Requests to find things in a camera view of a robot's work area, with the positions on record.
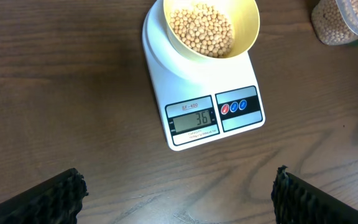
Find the soybeans in yellow bowl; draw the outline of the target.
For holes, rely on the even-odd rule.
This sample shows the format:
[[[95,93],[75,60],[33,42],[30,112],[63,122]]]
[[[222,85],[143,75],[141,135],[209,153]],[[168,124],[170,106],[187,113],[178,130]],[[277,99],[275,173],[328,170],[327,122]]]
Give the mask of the soybeans in yellow bowl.
[[[205,3],[173,10],[169,13],[169,26],[187,47],[207,57],[223,58],[234,43],[229,19]]]

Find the white digital kitchen scale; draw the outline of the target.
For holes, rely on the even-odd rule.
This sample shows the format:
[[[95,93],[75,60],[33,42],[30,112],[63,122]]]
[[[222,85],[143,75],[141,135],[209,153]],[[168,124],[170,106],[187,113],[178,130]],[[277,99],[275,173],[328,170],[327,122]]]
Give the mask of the white digital kitchen scale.
[[[186,58],[168,38],[162,1],[145,17],[142,43],[170,149],[181,151],[265,123],[247,52],[210,63]]]

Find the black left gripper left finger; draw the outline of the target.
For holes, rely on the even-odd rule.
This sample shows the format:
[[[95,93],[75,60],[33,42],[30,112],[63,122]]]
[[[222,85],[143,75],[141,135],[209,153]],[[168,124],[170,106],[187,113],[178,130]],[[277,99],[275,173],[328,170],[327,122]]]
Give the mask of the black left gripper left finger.
[[[83,175],[71,168],[0,203],[0,224],[76,224],[86,196]]]

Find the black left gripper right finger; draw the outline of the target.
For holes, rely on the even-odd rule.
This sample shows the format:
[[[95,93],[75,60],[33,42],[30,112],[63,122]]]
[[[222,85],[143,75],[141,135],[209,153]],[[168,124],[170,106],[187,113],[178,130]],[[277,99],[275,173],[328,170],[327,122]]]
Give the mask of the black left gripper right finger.
[[[358,210],[286,171],[277,169],[271,199],[280,224],[358,224]]]

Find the yellow plastic bowl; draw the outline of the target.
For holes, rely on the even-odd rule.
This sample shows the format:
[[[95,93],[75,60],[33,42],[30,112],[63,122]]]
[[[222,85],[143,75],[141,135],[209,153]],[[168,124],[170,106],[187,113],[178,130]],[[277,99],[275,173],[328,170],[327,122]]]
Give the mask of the yellow plastic bowl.
[[[198,4],[216,6],[234,26],[234,46],[226,58],[236,58],[253,46],[260,29],[260,15],[255,0],[163,0],[163,13],[168,19],[176,9],[194,9]]]

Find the clear container of soybeans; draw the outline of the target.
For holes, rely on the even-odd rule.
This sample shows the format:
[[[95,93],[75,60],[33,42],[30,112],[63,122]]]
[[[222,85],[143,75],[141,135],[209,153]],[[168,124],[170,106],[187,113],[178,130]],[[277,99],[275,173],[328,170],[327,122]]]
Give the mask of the clear container of soybeans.
[[[317,38],[326,45],[358,40],[358,0],[320,0],[311,21]]]

